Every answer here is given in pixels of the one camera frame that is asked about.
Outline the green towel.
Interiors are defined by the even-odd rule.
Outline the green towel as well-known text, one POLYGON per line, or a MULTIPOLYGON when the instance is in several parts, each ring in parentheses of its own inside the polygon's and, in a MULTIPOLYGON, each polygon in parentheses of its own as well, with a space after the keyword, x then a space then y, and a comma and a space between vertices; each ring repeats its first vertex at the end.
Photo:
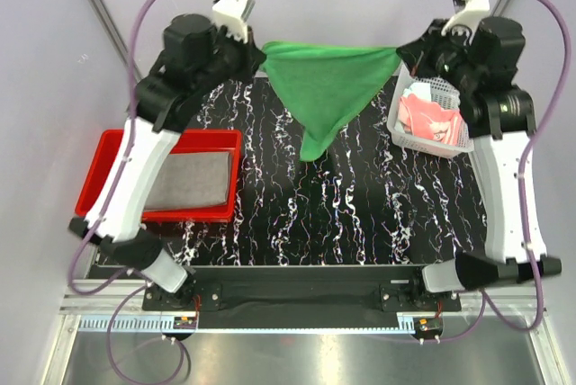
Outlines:
POLYGON ((301 124, 300 160, 314 161, 397 71, 394 47, 269 41, 262 65, 285 109, 301 124))

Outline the grey towel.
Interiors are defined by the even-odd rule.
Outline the grey towel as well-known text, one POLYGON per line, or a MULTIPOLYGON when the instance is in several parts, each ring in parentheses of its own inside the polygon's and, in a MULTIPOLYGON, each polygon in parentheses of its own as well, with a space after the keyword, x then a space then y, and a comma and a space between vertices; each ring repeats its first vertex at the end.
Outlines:
POLYGON ((227 151, 170 154, 161 166, 144 210, 197 209, 223 205, 230 189, 227 151))

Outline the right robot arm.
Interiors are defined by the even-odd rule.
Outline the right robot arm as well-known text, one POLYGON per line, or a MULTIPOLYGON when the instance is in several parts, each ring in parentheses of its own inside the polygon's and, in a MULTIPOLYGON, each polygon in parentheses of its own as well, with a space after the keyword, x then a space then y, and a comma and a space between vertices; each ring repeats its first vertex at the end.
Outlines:
POLYGON ((536 136, 534 103, 513 83, 526 45, 523 28, 498 16, 448 31, 447 24, 433 20, 397 53, 412 78, 440 78, 459 93, 487 232, 483 253, 458 253, 422 269, 421 280, 408 291, 411 304, 423 310, 438 303, 441 292, 521 284, 556 276, 563 268, 559 258, 548 255, 538 228, 527 150, 536 136))

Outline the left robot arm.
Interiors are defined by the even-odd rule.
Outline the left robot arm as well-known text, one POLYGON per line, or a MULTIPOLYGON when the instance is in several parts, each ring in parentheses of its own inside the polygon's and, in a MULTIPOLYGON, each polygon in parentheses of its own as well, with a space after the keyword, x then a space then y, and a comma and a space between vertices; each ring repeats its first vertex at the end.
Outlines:
POLYGON ((141 227, 145 201, 204 96, 228 80, 250 83, 265 59, 243 19, 174 18, 148 75, 132 87, 135 102, 103 189, 92 209, 69 223, 72 233, 159 286, 174 309, 194 300, 191 274, 141 227))

